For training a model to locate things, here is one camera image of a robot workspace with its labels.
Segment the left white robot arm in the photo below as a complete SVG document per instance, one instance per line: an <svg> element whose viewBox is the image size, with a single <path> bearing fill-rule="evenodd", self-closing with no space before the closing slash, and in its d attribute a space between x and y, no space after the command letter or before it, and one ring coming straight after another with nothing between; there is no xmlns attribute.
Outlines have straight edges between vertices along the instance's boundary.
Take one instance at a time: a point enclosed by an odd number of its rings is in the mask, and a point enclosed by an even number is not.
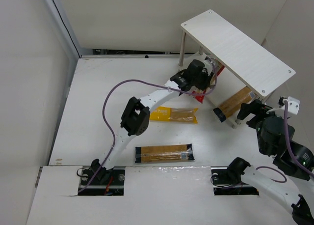
<svg viewBox="0 0 314 225"><path fill-rule="evenodd" d="M120 154L137 136L143 134L148 126L151 113L167 101L179 97L181 94L197 96L190 90L195 87L201 90L199 96L206 96L213 92L215 85L211 84L216 77L215 63L209 57L200 61L194 59L186 69L173 75L164 85L156 85L156 91L141 98L132 97L121 116L118 132L113 134L113 144L104 160L95 159L90 170L92 178L100 184L105 183L111 175L112 169Z"/></svg>

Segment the dark blue spaghetti bag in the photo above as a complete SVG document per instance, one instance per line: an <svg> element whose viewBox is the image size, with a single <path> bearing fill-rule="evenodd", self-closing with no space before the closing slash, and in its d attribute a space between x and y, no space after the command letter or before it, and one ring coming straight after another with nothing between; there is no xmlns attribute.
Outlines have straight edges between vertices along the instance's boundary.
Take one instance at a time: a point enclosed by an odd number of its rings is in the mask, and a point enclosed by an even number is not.
<svg viewBox="0 0 314 225"><path fill-rule="evenodd" d="M224 122L236 111L238 111L243 103L247 104L255 98L255 93L249 88L244 87L229 99L224 101L218 107L213 109L220 122Z"/></svg>

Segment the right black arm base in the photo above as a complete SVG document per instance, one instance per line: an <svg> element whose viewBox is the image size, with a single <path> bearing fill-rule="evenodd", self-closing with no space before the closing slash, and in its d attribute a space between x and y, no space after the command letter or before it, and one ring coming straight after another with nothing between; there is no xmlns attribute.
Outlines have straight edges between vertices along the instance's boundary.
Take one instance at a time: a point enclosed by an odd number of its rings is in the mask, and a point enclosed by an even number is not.
<svg viewBox="0 0 314 225"><path fill-rule="evenodd" d="M226 167L211 167L210 182L215 196L258 196L259 191L240 179L250 163L242 158L235 158Z"/></svg>

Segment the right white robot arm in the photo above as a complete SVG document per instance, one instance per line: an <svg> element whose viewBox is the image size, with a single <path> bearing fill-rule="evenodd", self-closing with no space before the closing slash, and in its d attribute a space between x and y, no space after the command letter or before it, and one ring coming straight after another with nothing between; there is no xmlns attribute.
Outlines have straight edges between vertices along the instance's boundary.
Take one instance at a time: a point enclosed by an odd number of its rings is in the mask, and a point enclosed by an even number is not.
<svg viewBox="0 0 314 225"><path fill-rule="evenodd" d="M228 176L237 184L248 184L282 206L298 225L314 223L314 154L293 141L295 128L288 118L297 115L300 101L281 97L279 107L272 108L260 100L241 104L238 119L254 117L247 122L256 130L259 152L273 157L274 171L282 181L268 178L259 167L243 158L235 158L227 167Z"/></svg>

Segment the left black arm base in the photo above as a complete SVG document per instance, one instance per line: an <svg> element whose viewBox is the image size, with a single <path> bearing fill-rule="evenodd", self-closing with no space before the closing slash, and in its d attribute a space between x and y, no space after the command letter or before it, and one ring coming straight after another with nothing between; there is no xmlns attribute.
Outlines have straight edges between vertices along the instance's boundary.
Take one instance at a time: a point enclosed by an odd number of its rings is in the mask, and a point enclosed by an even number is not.
<svg viewBox="0 0 314 225"><path fill-rule="evenodd" d="M78 195L107 197L123 196L125 167L115 167L109 170L102 167L92 179L100 165L99 160L96 159L91 163L90 167L83 167L77 170L77 176L80 178Z"/></svg>

